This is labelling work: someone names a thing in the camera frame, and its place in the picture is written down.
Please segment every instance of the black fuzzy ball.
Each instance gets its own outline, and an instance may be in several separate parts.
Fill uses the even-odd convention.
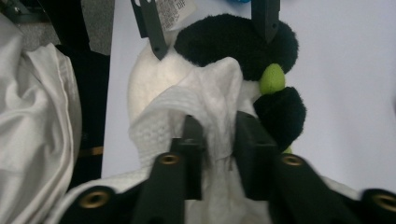
[[[285,150],[303,132],[306,109],[297,90],[287,87],[263,95],[254,104],[262,126]]]

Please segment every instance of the wrinkled white fabric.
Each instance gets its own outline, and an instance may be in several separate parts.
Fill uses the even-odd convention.
[[[0,14],[0,223],[38,223],[66,192],[81,114],[68,58],[53,45],[22,50]]]
[[[231,157],[237,110],[255,116],[251,100],[242,92],[242,73],[235,59],[225,58],[207,67],[194,67],[143,110],[130,135],[139,150],[142,169],[125,175],[92,181],[71,190],[52,211],[47,223],[58,223],[69,204],[85,189],[109,186],[117,193],[148,177],[154,158],[169,151],[173,137],[180,137],[185,115],[204,127],[208,161],[204,162],[202,201],[186,201],[186,223],[271,223],[267,202],[247,199]],[[328,185],[356,199],[355,191],[327,181]]]

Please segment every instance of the black plush ear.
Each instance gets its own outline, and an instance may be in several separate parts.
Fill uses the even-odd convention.
[[[306,109],[294,88],[263,95],[253,106],[262,126],[276,140],[281,151],[302,133]]]
[[[298,54],[294,32],[279,23],[274,40],[267,45],[249,19],[222,14],[209,16],[180,31],[175,50],[188,61],[206,66],[225,57],[235,58],[245,80],[257,81],[271,63],[287,73]]]

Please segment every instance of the white plush body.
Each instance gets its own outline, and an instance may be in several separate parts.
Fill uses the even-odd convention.
[[[128,110],[130,121],[149,105],[149,103],[169,87],[176,85],[194,67],[174,49],[178,31],[167,33],[165,38],[169,50],[160,61],[153,54],[148,43],[139,54],[131,72],[128,88]],[[241,92],[245,92],[252,102],[260,96],[258,82],[244,81]]]

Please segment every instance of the white surface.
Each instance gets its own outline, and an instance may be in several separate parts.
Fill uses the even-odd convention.
[[[250,14],[250,5],[197,0],[189,24],[206,14]],[[281,1],[280,19],[297,33],[299,59],[287,74],[308,109],[294,152],[354,189],[396,191],[396,2]],[[132,5],[117,0],[103,174],[138,168],[128,137],[126,87],[140,39]]]

